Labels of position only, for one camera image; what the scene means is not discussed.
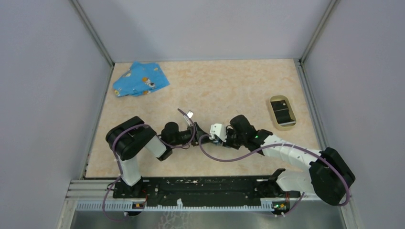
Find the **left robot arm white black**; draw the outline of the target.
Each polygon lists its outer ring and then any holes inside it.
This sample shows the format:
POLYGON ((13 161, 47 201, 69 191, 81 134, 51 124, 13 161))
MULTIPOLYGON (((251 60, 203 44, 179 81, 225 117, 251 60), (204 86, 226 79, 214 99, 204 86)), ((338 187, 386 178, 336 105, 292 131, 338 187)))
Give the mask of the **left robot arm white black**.
POLYGON ((189 121, 186 130, 181 131, 176 122, 168 122, 160 134, 138 116, 112 128, 106 135, 106 142, 117 161, 120 179, 125 183, 124 191, 136 198, 142 194, 142 175, 137 154, 142 149, 150 151, 159 161, 171 156, 175 148, 197 146, 198 138, 206 134, 196 122, 189 121))

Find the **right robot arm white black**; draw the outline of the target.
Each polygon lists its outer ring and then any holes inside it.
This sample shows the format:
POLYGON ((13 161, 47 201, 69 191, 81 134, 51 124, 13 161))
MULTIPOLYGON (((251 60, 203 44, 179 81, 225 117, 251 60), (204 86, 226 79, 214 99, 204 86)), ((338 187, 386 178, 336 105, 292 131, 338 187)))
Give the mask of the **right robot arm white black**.
POLYGON ((316 150, 298 146, 271 131, 256 129, 244 115, 231 119, 228 126, 212 124, 209 135, 224 147, 243 146, 252 153, 277 158, 299 168, 299 171, 282 171, 269 183, 269 191, 275 197, 286 191, 300 191, 315 194, 332 206, 344 206, 350 200, 350 186, 356 177, 334 148, 316 150))

